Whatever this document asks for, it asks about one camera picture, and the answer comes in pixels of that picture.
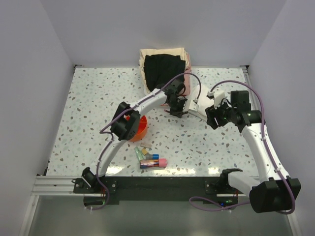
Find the orange round divided organizer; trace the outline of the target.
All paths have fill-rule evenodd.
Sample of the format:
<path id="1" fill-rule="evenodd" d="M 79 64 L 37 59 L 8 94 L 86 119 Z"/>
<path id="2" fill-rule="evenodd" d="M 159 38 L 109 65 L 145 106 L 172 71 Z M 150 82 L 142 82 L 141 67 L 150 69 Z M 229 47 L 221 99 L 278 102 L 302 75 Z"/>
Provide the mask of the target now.
<path id="1" fill-rule="evenodd" d="M 148 129 L 148 123 L 147 118 L 145 116 L 142 116 L 138 123 L 138 128 L 135 130 L 135 123 L 132 124 L 131 130 L 128 133 L 128 141 L 129 142 L 137 142 L 140 141 L 145 137 L 147 134 Z"/>

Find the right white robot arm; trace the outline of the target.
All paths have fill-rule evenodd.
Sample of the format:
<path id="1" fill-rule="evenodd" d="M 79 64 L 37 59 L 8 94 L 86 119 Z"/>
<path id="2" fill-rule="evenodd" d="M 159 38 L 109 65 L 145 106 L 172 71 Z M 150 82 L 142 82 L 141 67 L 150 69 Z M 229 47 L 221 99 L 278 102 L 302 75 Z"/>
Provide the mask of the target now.
<path id="1" fill-rule="evenodd" d="M 213 103 L 206 108 L 207 124 L 213 129 L 229 122 L 237 126 L 254 157 L 259 179 L 255 180 L 241 169 L 225 169 L 216 183 L 224 193 L 234 189 L 247 195 L 257 213 L 278 212 L 292 214 L 301 183 L 291 178 L 281 164 L 267 135 L 267 127 L 260 110 L 253 110 L 248 91 L 232 91 L 230 99 L 222 90 L 209 91 L 206 96 Z"/>

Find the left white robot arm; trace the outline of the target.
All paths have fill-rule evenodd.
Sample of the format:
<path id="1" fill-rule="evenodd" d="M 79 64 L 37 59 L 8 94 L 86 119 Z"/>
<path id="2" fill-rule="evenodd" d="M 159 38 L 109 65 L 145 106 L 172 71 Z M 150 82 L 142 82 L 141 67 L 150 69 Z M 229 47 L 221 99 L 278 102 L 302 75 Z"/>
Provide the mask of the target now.
<path id="1" fill-rule="evenodd" d="M 180 96 L 184 89 L 184 81 L 176 78 L 132 104 L 122 102 L 118 105 L 112 121 L 100 131 L 110 135 L 108 144 L 99 157 L 82 171 L 81 178 L 87 190 L 96 193 L 104 186 L 100 178 L 106 174 L 120 147 L 135 136 L 142 116 L 163 104 L 169 106 L 168 112 L 172 116 L 181 118 L 187 113 L 184 111 L 187 99 Z"/>

